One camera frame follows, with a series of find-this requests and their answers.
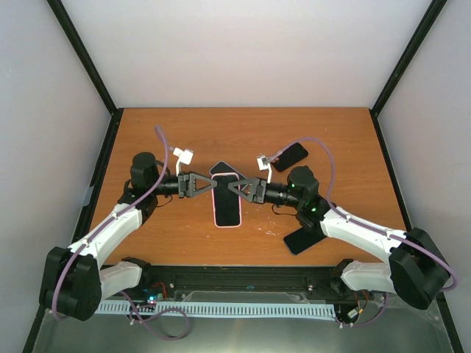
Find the black phone case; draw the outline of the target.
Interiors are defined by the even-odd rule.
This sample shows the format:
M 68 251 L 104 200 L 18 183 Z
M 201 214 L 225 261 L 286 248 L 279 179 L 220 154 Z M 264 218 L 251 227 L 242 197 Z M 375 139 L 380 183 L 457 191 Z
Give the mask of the black phone case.
M 276 171 L 283 172 L 304 160 L 307 156 L 308 150 L 301 143 L 295 143 L 276 157 L 271 164 Z

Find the blue-edged black phone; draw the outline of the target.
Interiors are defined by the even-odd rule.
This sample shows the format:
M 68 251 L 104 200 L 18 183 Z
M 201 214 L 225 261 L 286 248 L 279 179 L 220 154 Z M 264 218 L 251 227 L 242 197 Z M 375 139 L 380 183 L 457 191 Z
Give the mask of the blue-edged black phone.
M 322 233 L 322 231 L 311 232 L 306 229 L 299 228 L 298 230 L 285 236 L 283 238 L 283 242 L 290 253 L 296 256 L 316 245 L 317 243 L 323 241 L 325 238 L 326 236 Z

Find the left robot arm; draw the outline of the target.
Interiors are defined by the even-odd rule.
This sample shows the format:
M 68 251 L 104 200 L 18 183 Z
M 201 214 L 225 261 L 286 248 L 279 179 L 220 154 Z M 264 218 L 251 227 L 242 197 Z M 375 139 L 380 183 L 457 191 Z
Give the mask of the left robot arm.
M 150 152 L 132 159 L 130 180 L 112 212 L 93 230 L 67 248 L 54 247 L 46 257 L 39 303 L 57 319 L 88 320 L 100 303 L 130 289 L 145 296 L 153 278 L 145 272 L 148 263 L 126 258 L 104 268 L 105 260 L 132 232 L 143 226 L 157 208 L 159 196 L 193 198 L 214 189 L 217 182 L 195 172 L 172 175 L 166 162 Z

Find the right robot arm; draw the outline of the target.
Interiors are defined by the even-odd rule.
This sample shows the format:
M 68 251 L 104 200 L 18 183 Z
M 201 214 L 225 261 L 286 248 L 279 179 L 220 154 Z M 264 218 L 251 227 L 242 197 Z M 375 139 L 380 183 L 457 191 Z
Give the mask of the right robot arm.
M 332 238 L 376 257 L 376 263 L 345 260 L 338 264 L 339 285 L 351 291 L 394 293 L 410 306 L 425 310 L 451 277 L 425 230 L 391 229 L 348 213 L 319 194 L 319 182 L 307 166 L 293 168 L 286 184 L 251 178 L 231 182 L 228 189 L 251 203 L 296 210 L 300 228 L 283 239 L 293 255 Z

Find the light blue phone case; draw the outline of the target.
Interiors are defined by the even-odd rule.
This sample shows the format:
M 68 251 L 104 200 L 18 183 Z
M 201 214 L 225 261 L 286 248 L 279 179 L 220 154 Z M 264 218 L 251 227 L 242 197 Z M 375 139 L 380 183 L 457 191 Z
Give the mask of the light blue phone case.
M 234 173 L 238 176 L 239 179 L 242 178 L 242 175 L 234 169 L 231 165 L 227 164 L 225 161 L 218 161 L 210 170 L 209 173 L 211 176 L 214 174 L 224 174 L 224 173 Z

